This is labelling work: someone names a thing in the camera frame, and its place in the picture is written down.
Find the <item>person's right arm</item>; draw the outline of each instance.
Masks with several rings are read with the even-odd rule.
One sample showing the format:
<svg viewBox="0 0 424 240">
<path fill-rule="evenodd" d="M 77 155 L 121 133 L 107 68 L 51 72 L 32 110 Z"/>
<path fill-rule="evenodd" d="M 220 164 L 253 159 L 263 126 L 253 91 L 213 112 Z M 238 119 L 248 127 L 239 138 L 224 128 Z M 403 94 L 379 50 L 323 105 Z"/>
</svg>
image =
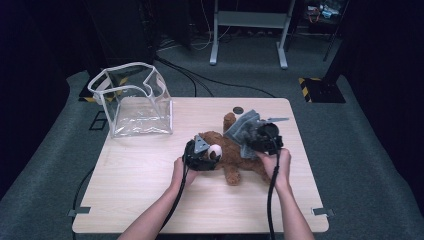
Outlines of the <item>person's right arm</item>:
<svg viewBox="0 0 424 240">
<path fill-rule="evenodd" d="M 277 155 L 268 155 L 261 152 L 256 152 L 262 160 L 265 170 L 270 178 L 274 172 L 274 167 L 277 163 Z M 309 240 L 314 239 L 311 228 L 306 222 L 305 217 L 297 205 L 293 196 L 293 191 L 290 186 L 291 155 L 289 150 L 283 148 L 280 151 L 280 168 L 275 181 L 275 190 L 280 199 L 281 214 L 283 217 L 284 239 L 287 240 Z"/>
</svg>

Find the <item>light wood table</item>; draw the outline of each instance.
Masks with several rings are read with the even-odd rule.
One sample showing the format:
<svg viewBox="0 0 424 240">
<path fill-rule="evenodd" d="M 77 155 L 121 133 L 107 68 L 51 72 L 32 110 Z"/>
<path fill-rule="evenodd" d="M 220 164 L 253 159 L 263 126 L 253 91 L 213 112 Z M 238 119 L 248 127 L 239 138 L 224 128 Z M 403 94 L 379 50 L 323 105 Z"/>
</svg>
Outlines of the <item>light wood table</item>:
<svg viewBox="0 0 424 240">
<path fill-rule="evenodd" d="M 313 232 L 328 229 L 321 198 L 297 124 L 286 99 L 173 98 L 172 135 L 106 138 L 97 165 L 73 224 L 76 233 L 121 233 L 169 186 L 173 162 L 199 132 L 222 132 L 223 117 L 234 107 L 254 109 L 263 119 L 277 122 L 284 147 L 292 154 L 290 180 L 297 203 Z M 259 175 L 241 171 L 238 186 L 227 185 L 222 170 L 204 172 L 184 189 L 183 196 L 161 233 L 267 233 L 268 185 Z M 272 218 L 275 232 L 283 232 L 278 196 L 274 191 Z"/>
</svg>

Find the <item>teddy bear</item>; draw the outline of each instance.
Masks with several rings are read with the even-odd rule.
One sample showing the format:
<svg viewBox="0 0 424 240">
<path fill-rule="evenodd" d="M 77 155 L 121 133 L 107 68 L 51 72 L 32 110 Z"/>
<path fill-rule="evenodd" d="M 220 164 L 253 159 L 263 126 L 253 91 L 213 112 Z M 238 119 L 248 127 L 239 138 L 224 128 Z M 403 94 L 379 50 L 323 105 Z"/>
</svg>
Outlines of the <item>teddy bear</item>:
<svg viewBox="0 0 424 240">
<path fill-rule="evenodd" d="M 223 133 L 225 133 L 236 122 L 234 113 L 229 112 L 224 116 Z M 262 161 L 257 159 L 242 158 L 240 156 L 240 146 L 226 137 L 224 134 L 208 131 L 199 133 L 199 136 L 209 145 L 219 145 L 222 156 L 217 163 L 215 170 L 224 169 L 225 179 L 230 186 L 237 186 L 241 176 L 239 169 L 254 171 L 259 174 L 263 181 L 270 183 L 270 179 L 265 172 Z"/>
</svg>

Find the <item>person's arm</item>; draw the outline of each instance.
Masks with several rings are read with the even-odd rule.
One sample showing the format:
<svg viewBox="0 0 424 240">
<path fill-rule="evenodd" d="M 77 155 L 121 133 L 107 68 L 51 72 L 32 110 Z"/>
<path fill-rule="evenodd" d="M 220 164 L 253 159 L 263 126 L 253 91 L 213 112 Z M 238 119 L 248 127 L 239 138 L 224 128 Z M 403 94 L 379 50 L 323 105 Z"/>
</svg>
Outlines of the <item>person's arm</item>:
<svg viewBox="0 0 424 240">
<path fill-rule="evenodd" d="M 277 155 L 268 155 L 265 153 L 256 152 L 262 160 L 265 170 L 270 178 L 277 163 Z M 283 217 L 284 239 L 287 240 L 308 240 L 314 239 L 311 228 L 306 222 L 305 217 L 297 205 L 290 186 L 290 160 L 291 155 L 289 150 L 283 148 L 280 151 L 280 168 L 275 181 L 275 190 L 280 199 L 281 214 Z"/>
<path fill-rule="evenodd" d="M 178 158 L 174 162 L 174 172 L 170 186 L 162 196 L 156 200 L 146 211 L 144 211 L 118 238 L 122 239 L 155 239 L 168 216 L 169 211 L 177 198 L 183 178 L 183 161 Z M 189 170 L 185 186 L 189 186 L 198 172 Z"/>
</svg>

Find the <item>clear plastic bag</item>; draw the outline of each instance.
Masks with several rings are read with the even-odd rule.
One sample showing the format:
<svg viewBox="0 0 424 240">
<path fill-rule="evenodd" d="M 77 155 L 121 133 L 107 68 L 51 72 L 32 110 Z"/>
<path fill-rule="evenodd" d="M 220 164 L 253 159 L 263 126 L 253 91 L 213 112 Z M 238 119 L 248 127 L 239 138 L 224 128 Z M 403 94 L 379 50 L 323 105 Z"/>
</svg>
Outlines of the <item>clear plastic bag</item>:
<svg viewBox="0 0 424 240">
<path fill-rule="evenodd" d="M 154 66 L 135 62 L 104 69 L 88 90 L 103 105 L 111 137 L 172 134 L 172 98 Z"/>
</svg>

